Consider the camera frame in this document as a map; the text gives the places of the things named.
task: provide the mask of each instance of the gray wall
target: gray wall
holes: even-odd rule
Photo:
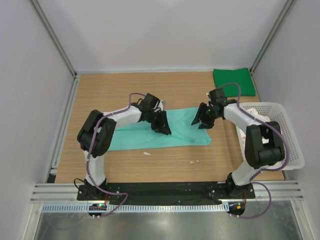
[[[72,77],[27,0],[0,7],[0,238],[21,239]]]
[[[39,0],[77,71],[250,67],[286,0]]]
[[[320,226],[319,13],[319,0],[298,0],[255,71],[262,101],[283,104],[297,135],[305,167],[291,171],[290,176],[298,180],[312,214],[312,224],[317,227]]]

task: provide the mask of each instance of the table surface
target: table surface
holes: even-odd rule
[[[208,102],[206,93],[215,84],[212,72],[160,72],[83,74],[64,141],[56,183],[84,179],[85,158],[77,135],[89,113],[110,112],[128,104],[130,93],[151,93],[165,100],[165,109],[198,107]],[[241,102],[259,102],[258,96],[242,96]],[[207,146],[108,151],[104,172],[111,183],[225,181],[243,162],[236,127],[217,119],[208,130]],[[264,172],[256,180],[283,180],[282,172]]]

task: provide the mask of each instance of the teal cloth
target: teal cloth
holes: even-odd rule
[[[114,131],[109,151],[132,149],[159,149],[177,146],[205,146],[211,138],[206,129],[191,126],[198,108],[167,110],[171,135],[156,133],[145,121],[128,124]]]

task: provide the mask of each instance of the metal floor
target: metal floor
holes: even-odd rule
[[[245,215],[267,207],[247,202]],[[121,213],[88,219],[69,229],[87,213],[42,213],[36,240],[302,240],[290,201],[274,201],[254,220],[236,219],[225,212]]]

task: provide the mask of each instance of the white laundry basket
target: white laundry basket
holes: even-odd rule
[[[282,136],[286,140],[290,151],[289,162],[283,170],[301,169],[305,165],[305,159],[302,155],[296,134],[291,126],[286,110],[281,104],[274,102],[246,102],[240,103],[240,106],[246,110],[255,108],[259,115],[268,116],[270,121],[276,121],[280,124]],[[245,144],[238,127],[236,127],[236,132],[239,138],[242,157],[245,161]],[[283,162],[284,160],[268,167],[268,169],[276,169],[280,167]]]

